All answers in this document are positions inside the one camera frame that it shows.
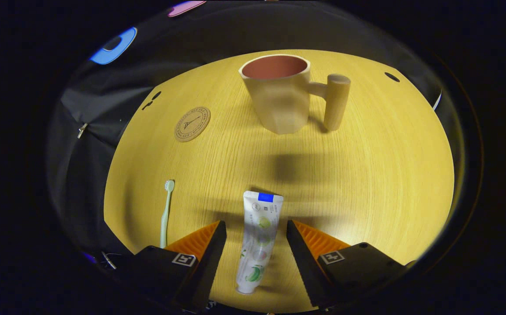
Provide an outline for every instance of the cork coaster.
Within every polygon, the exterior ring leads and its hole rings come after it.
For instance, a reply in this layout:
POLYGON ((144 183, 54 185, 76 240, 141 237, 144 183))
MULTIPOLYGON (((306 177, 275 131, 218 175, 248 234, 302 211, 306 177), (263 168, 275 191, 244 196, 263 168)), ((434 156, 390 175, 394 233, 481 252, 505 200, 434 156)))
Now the cork coaster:
POLYGON ((196 138, 210 122, 210 111, 206 107, 189 110, 175 126, 175 138, 181 142, 196 138))

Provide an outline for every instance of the toothpaste tube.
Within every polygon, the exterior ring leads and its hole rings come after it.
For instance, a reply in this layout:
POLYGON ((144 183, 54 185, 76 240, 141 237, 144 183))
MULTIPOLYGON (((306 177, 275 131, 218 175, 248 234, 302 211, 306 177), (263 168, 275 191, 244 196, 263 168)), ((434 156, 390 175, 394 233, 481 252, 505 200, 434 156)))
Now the toothpaste tube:
POLYGON ((253 293, 261 283, 272 255, 283 202, 279 195, 243 193, 245 229, 236 278, 239 293, 253 293))

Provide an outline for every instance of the toothbrush head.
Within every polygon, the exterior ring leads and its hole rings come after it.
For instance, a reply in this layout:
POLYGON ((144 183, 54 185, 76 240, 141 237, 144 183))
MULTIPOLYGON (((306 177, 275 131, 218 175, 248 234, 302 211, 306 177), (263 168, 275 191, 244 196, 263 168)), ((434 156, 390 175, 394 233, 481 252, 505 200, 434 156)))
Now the toothbrush head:
POLYGON ((173 179, 169 179, 169 181, 165 182, 165 190, 167 192, 172 192, 173 188, 175 188, 175 181, 173 181, 173 179))

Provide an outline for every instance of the table surface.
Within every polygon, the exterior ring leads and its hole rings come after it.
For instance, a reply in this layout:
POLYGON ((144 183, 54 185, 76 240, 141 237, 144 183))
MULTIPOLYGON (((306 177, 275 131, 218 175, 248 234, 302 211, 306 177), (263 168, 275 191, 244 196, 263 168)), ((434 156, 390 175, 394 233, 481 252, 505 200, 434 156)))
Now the table surface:
POLYGON ((287 220, 349 244, 368 242, 406 264, 445 224, 454 172, 439 119, 398 70, 338 52, 289 49, 200 66, 160 84, 143 101, 117 147, 105 188, 105 221, 132 253, 159 246, 168 179, 175 180, 168 244, 216 220, 227 224, 210 298, 278 313, 314 309, 286 240, 287 220), (316 96, 299 132, 278 135, 261 126, 237 70, 274 53, 310 60, 313 81, 326 82, 331 73, 352 80, 337 131, 325 132, 325 101, 316 96), (175 125, 197 106, 211 111, 209 125, 194 140, 178 142, 175 125), (252 295, 235 291, 246 190, 284 197, 274 251, 252 295))

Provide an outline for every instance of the beige mug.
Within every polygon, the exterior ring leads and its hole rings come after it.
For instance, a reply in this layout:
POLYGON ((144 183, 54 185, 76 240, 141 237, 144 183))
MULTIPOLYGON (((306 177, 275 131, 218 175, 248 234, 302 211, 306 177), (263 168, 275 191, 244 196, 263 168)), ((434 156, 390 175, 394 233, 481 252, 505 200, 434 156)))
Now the beige mug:
POLYGON ((262 125, 277 134, 299 131, 309 116, 309 94, 327 102, 325 127, 337 130, 342 121, 350 80, 329 74, 327 84, 310 82, 311 63, 287 54, 261 56, 243 64, 239 74, 262 125))

